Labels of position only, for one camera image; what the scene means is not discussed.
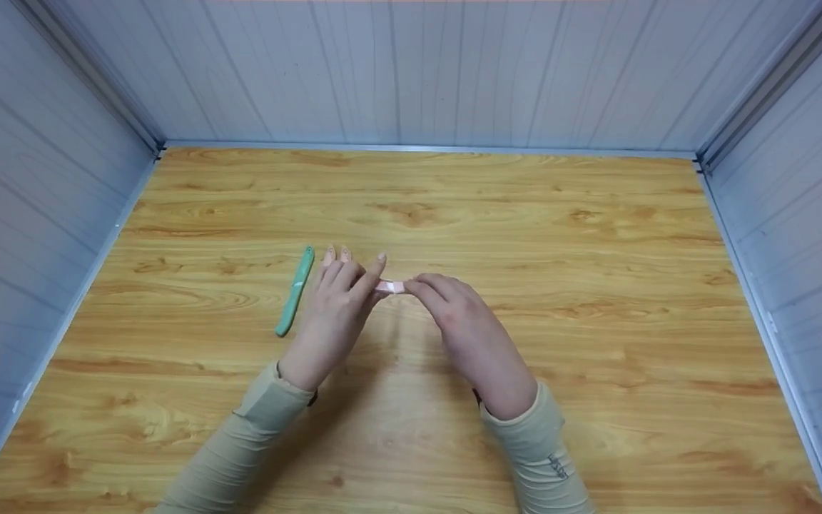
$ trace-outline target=white wall panel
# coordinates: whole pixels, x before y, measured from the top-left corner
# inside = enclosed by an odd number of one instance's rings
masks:
[[[0,0],[0,437],[150,162]]]
[[[711,185],[776,322],[822,460],[822,55],[728,154]]]
[[[697,150],[816,0],[49,0],[169,139]]]

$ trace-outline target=beige sleeve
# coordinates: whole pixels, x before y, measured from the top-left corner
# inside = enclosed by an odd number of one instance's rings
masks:
[[[278,376],[277,362],[265,368],[241,406],[193,456],[154,512],[230,512],[261,468],[268,447],[312,399],[313,393]]]
[[[564,416],[551,391],[538,383],[534,404],[518,418],[499,420],[480,406],[480,417],[509,458],[523,514],[593,514],[567,447],[560,439]]]

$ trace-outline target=wooden table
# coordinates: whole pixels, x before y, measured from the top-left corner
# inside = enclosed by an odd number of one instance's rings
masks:
[[[329,242],[388,251],[388,278],[480,291],[562,404],[600,511],[822,512],[689,162],[176,148],[4,447],[0,513],[156,504],[283,353],[272,329],[300,253]],[[245,503],[514,511],[409,296],[377,307]]]

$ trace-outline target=knife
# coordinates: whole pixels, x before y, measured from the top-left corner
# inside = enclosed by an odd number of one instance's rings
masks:
[[[300,303],[300,295],[303,293],[307,277],[310,276],[310,268],[313,267],[315,258],[316,252],[313,251],[313,247],[307,246],[303,251],[303,259],[300,259],[300,264],[297,266],[297,273],[294,274],[294,281],[290,284],[290,296],[288,296],[287,303],[284,303],[284,312],[281,313],[278,326],[275,326],[275,334],[279,338],[286,336],[290,326],[293,325],[294,316],[297,315],[297,304]]]

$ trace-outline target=pink adhesive bandage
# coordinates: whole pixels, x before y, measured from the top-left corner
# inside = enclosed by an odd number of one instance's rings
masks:
[[[388,293],[388,295],[401,295],[405,292],[404,282],[392,282],[391,280],[381,280],[376,284],[376,291]]]

